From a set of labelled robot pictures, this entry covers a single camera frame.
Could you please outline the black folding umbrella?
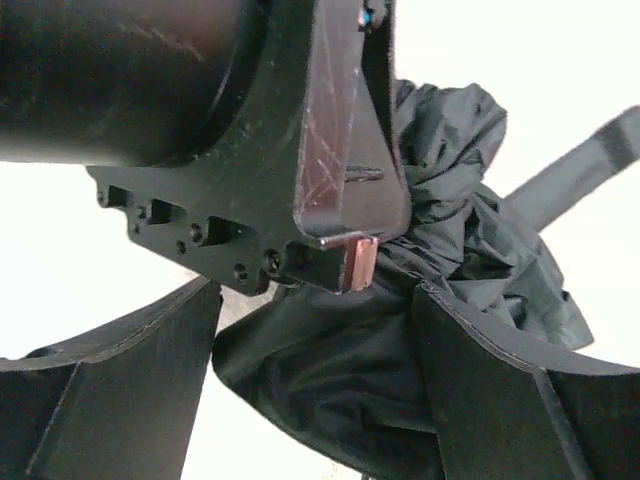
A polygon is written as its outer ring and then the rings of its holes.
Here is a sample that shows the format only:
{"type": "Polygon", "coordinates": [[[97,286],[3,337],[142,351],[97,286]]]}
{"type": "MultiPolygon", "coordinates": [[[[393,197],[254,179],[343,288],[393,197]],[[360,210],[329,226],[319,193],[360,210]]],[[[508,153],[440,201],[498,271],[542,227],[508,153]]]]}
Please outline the black folding umbrella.
{"type": "Polygon", "coordinates": [[[639,157],[631,107],[507,197],[483,182],[506,111],[478,85],[401,80],[395,129],[412,200],[408,231],[383,244],[370,287],[311,285],[219,333],[218,378],[311,449],[374,479],[449,479],[413,316],[418,287],[580,354],[591,331],[540,231],[639,157]]]}

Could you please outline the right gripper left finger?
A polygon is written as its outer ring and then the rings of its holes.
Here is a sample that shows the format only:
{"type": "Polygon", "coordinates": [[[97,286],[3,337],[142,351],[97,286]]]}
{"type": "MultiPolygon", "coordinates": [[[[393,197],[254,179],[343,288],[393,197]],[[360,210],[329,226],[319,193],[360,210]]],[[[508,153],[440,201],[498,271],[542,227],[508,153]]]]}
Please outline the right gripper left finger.
{"type": "Polygon", "coordinates": [[[221,309],[197,278],[79,336],[1,363],[5,479],[181,476],[221,309]]]}

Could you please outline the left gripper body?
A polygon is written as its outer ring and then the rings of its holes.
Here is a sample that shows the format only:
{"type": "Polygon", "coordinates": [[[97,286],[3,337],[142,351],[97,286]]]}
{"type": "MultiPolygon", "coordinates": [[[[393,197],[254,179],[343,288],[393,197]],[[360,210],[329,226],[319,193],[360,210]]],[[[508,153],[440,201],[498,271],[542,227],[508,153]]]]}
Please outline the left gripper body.
{"type": "Polygon", "coordinates": [[[134,242],[248,295],[370,282],[379,239],[323,249],[294,219],[315,2],[216,1],[169,39],[194,59],[158,61],[173,124],[151,132],[165,142],[155,165],[90,169],[134,242]]]}

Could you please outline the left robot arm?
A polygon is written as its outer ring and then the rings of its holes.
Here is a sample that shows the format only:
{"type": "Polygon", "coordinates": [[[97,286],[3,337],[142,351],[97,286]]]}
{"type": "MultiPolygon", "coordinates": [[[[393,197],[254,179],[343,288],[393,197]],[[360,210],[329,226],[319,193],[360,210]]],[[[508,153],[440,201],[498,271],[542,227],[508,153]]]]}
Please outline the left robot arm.
{"type": "Polygon", "coordinates": [[[83,165],[131,240],[247,295],[373,280],[410,201],[392,1],[5,1],[1,157],[83,165]]]}

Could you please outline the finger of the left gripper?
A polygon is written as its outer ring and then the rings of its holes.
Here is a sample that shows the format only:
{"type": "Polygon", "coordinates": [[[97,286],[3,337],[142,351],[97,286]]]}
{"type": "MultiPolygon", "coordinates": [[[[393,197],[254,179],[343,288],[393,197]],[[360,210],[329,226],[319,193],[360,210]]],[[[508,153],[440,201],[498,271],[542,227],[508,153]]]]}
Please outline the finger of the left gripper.
{"type": "Polygon", "coordinates": [[[394,133],[392,1],[317,1],[294,219],[321,248],[404,232],[410,201],[394,133]]]}

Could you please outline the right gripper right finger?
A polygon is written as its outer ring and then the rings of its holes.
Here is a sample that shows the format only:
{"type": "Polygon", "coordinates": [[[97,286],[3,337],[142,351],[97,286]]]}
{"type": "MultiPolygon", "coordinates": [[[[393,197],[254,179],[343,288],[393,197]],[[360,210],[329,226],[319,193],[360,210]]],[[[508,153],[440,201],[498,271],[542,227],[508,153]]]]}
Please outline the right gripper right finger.
{"type": "Polygon", "coordinates": [[[639,372],[542,341],[431,285],[412,305],[449,479],[635,479],[639,372]]]}

